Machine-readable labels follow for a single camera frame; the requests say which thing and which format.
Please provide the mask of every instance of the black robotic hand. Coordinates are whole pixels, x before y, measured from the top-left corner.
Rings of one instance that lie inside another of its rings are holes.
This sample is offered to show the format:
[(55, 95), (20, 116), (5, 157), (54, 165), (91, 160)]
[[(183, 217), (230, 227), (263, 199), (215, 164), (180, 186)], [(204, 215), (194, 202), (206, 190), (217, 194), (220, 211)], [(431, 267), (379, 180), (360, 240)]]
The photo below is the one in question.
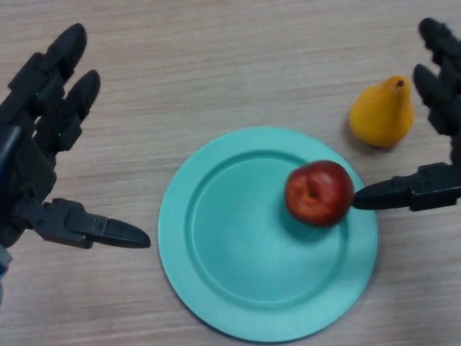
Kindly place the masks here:
[(461, 197), (461, 42), (449, 28), (432, 18), (419, 25), (432, 60), (440, 66), (438, 76), (417, 65), (413, 81), (429, 108), (429, 122), (438, 134), (451, 138), (451, 164), (439, 162), (418, 168), (407, 177), (394, 177), (358, 191), (358, 209), (389, 209), (408, 206), (412, 211), (455, 205)]
[(117, 247), (149, 247), (140, 229), (87, 213), (80, 203), (44, 203), (56, 181), (56, 156), (82, 133), (100, 87), (90, 71), (65, 96), (64, 84), (86, 47), (85, 29), (75, 24), (45, 54), (35, 53), (9, 83), (0, 105), (0, 246), (8, 248), (25, 229), (44, 240), (88, 249), (93, 242)]

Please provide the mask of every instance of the yellow pear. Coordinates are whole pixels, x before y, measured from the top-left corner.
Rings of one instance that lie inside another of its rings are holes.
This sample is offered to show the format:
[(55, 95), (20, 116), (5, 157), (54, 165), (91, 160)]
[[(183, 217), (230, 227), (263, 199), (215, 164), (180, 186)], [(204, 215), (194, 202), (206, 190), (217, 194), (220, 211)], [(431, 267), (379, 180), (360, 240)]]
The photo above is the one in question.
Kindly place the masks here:
[(381, 148), (390, 148), (405, 137), (413, 119), (411, 85), (404, 76), (391, 76), (366, 88), (349, 114), (352, 133)]

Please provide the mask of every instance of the teal plate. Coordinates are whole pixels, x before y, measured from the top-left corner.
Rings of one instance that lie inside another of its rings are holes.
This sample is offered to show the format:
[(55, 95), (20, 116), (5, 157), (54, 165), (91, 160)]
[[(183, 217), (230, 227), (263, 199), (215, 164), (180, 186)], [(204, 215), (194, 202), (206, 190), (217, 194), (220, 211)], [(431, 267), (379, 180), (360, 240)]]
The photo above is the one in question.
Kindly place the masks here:
[(246, 128), (208, 143), (174, 175), (158, 217), (171, 286), (201, 320), (233, 337), (284, 342), (336, 321), (375, 263), (375, 212), (351, 208), (329, 229), (298, 223), (283, 203), (293, 169), (333, 149), (284, 128)]

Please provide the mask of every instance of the table surface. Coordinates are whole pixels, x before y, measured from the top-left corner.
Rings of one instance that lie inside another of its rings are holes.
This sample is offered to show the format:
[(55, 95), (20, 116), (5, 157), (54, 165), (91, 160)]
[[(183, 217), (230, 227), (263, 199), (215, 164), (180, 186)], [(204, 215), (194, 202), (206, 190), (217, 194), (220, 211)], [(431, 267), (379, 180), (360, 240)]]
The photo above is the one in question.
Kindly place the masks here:
[[(74, 249), (26, 233), (4, 280), (0, 345), (240, 345), (201, 324), (170, 288), (156, 221), (180, 164), (224, 133), (281, 125), (339, 151), (366, 183), (448, 159), (413, 92), (416, 122), (392, 151), (351, 138), (360, 91), (429, 63), (416, 28), (436, 17), (461, 34), (459, 0), (16, 0), (0, 4), (0, 82), (74, 22), (89, 43), (76, 77), (102, 89), (84, 133), (58, 158), (53, 197), (145, 229), (151, 249)], [(294, 345), (459, 345), (456, 208), (378, 213), (379, 256), (359, 302)]]

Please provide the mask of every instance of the apple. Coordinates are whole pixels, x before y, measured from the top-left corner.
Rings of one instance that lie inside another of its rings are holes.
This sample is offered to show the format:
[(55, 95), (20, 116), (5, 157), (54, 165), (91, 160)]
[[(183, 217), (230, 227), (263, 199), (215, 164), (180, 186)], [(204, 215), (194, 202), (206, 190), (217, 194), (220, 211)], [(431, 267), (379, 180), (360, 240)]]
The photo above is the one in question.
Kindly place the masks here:
[(333, 161), (315, 161), (293, 171), (285, 185), (285, 204), (300, 222), (328, 227), (346, 214), (354, 185), (346, 170)]

